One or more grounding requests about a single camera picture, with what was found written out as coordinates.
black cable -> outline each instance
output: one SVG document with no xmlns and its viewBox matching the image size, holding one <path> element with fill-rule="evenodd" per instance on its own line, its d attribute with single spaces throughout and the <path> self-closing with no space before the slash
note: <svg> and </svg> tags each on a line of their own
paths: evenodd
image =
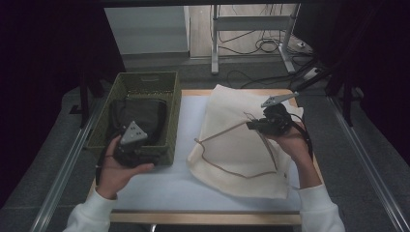
<svg viewBox="0 0 410 232">
<path fill-rule="evenodd" d="M 313 58 L 312 60 L 308 61 L 306 64 L 301 66 L 295 73 L 289 74 L 289 75 L 284 75 L 284 76 L 271 76 L 271 77 L 265 77 L 265 78 L 260 78 L 260 79 L 251 79 L 248 75 L 245 74 L 245 76 L 250 80 L 250 82 L 247 82 L 247 83 L 243 84 L 240 88 L 243 89 L 246 86 L 251 85 L 253 83 L 259 83 L 259 84 L 263 84 L 263 85 L 270 85 L 270 84 L 290 80 L 287 89 L 291 89 L 292 83 L 294 82 L 294 80 L 299 79 L 300 78 L 299 75 L 304 73 L 306 71 L 306 69 L 311 68 L 316 62 L 317 62 L 317 59 Z M 269 82 L 269 83 L 262 82 L 262 81 L 267 81 L 267 80 L 271 80 L 271 79 L 275 79 L 275 81 L 272 81 L 272 82 Z"/>
</svg>

black object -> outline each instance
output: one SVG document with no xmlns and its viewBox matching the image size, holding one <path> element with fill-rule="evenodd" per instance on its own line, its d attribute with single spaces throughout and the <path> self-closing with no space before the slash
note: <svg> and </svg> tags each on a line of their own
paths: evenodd
<svg viewBox="0 0 410 232">
<path fill-rule="evenodd" d="M 263 114 L 266 118 L 247 122 L 248 129 L 257 130 L 263 134 L 282 136 L 287 134 L 293 127 L 304 138 L 310 158 L 313 159 L 313 146 L 308 132 L 292 120 L 292 116 L 287 112 L 286 107 L 282 103 L 268 106 L 263 110 Z"/>
<path fill-rule="evenodd" d="M 338 43 L 332 45 L 328 44 L 328 48 L 322 48 L 323 51 L 328 50 L 328 53 L 324 60 L 330 67 L 324 72 L 320 72 L 313 78 L 303 82 L 297 86 L 293 91 L 300 92 L 306 89 L 308 86 L 316 83 L 317 81 L 326 78 L 332 74 L 327 87 L 326 94 L 328 96 L 335 96 L 343 86 L 343 117 L 349 126 L 353 126 L 350 118 L 350 106 L 352 98 L 352 88 L 354 80 L 351 77 L 354 68 L 361 63 L 357 51 L 361 40 L 363 39 L 365 31 L 368 29 L 369 24 L 373 21 L 378 13 L 381 5 L 385 0 L 377 1 L 346 1 L 338 7 L 338 19 L 335 26 L 337 28 L 343 28 L 343 32 L 335 31 L 334 36 L 339 36 Z M 349 20 L 345 20 L 346 15 L 353 15 L 349 17 Z"/>
<path fill-rule="evenodd" d="M 108 144 L 102 150 L 100 158 L 96 166 L 96 185 L 100 184 L 100 177 L 103 170 L 103 162 L 106 158 L 106 149 L 118 134 L 113 134 L 113 137 L 109 140 Z M 144 144 L 147 138 L 145 133 L 136 123 L 132 121 L 127 127 L 126 131 L 122 134 L 122 138 L 117 144 L 114 154 L 112 155 L 115 160 L 123 166 L 134 168 L 143 163 L 153 163 L 157 165 L 160 157 L 153 155 L 144 155 L 139 148 Z"/>
<path fill-rule="evenodd" d="M 148 134 L 145 145 L 155 145 L 160 139 L 166 119 L 166 101 L 160 99 L 114 100 L 111 103 L 111 123 L 107 138 L 124 133 L 132 121 Z"/>
<path fill-rule="evenodd" d="M 247 123 L 250 130 L 258 130 L 264 134 L 281 136 L 292 127 L 292 117 L 282 103 L 268 106 L 263 110 L 266 118 L 254 119 Z"/>
<path fill-rule="evenodd" d="M 166 101 L 160 99 L 124 98 L 111 103 L 111 122 L 106 135 L 108 139 L 97 162 L 97 185 L 100 181 L 106 149 L 112 139 L 120 134 L 121 141 L 112 154 L 118 163 L 127 168 L 134 168 L 143 163 L 158 164 L 160 155 L 146 154 L 140 148 L 155 145 L 159 141 L 165 124 L 166 110 Z"/>
</svg>

white cloth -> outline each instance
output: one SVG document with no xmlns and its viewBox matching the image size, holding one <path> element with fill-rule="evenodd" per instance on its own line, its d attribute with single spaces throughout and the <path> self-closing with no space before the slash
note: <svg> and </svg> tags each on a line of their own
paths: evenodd
<svg viewBox="0 0 410 232">
<path fill-rule="evenodd" d="M 264 118 L 260 105 L 268 98 L 220 85 L 212 91 L 197 144 L 187 158 L 193 176 L 234 196 L 287 197 L 290 157 L 266 139 L 274 162 L 261 136 L 246 125 L 249 115 Z M 302 108 L 284 105 L 302 116 Z"/>
<path fill-rule="evenodd" d="M 301 217 L 304 232 L 343 232 L 344 225 L 337 205 L 329 198 L 325 186 L 299 190 L 302 201 Z M 77 205 L 70 214 L 65 232 L 106 232 L 109 214 L 116 201 L 106 200 L 95 191 L 84 204 Z"/>
</svg>

wall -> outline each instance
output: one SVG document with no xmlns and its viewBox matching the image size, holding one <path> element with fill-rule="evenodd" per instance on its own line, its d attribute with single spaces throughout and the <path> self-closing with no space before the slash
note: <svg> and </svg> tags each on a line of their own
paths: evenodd
<svg viewBox="0 0 410 232">
<path fill-rule="evenodd" d="M 184 8 L 107 8 L 105 13 L 122 55 L 188 52 Z"/>
</svg>

table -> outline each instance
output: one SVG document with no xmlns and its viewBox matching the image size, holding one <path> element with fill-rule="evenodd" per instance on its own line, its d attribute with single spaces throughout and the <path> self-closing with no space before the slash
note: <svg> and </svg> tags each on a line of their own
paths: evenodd
<svg viewBox="0 0 410 232">
<path fill-rule="evenodd" d="M 290 190 L 289 197 L 285 200 L 232 197 L 208 188 L 190 174 L 185 166 L 185 159 L 191 147 L 186 145 L 191 144 L 193 147 L 194 142 L 193 139 L 190 141 L 187 137 L 193 138 L 199 134 L 201 123 L 197 122 L 202 122 L 200 115 L 203 117 L 203 112 L 201 108 L 205 108 L 207 96 L 210 95 L 211 91 L 183 90 L 173 165 L 157 167 L 152 175 L 144 174 L 134 177 L 126 188 L 118 193 L 119 200 L 111 214 L 112 222 L 219 225 L 289 225 L 301 223 L 300 201 L 296 190 Z M 243 91 L 262 96 L 291 93 L 289 90 Z M 289 103 L 297 105 L 294 99 L 291 99 Z M 187 117 L 195 117 L 196 119 L 187 122 Z M 192 130 L 195 135 L 191 135 L 187 129 Z M 321 177 L 316 160 L 314 163 Z M 292 186 L 299 185 L 294 163 L 291 165 L 290 173 L 290 184 Z M 90 188 L 90 194 L 94 187 L 95 183 Z M 161 188 L 166 189 L 166 193 L 161 192 Z"/>
</svg>

